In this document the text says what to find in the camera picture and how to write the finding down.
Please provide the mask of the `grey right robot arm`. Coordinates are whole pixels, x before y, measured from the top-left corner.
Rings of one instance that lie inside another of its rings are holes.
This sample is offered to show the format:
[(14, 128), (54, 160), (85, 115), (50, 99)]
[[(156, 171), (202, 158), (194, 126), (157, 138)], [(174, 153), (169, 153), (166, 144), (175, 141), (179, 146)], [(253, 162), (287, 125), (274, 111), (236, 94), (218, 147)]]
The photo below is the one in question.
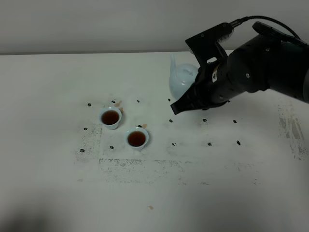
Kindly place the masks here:
[(243, 92), (267, 89), (309, 101), (308, 44), (255, 22), (257, 36), (227, 54), (219, 42), (242, 22), (224, 22), (186, 40), (200, 67), (194, 83), (171, 105), (174, 114), (220, 107)]

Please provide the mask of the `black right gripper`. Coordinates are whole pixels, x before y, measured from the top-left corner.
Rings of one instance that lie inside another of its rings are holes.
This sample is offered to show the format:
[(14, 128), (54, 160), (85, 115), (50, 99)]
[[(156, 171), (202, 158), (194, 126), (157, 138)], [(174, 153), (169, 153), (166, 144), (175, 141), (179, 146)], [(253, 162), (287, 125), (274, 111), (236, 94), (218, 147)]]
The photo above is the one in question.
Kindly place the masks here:
[(244, 92), (274, 90), (309, 101), (309, 47), (258, 35), (209, 71), (171, 105), (174, 115), (222, 106)]

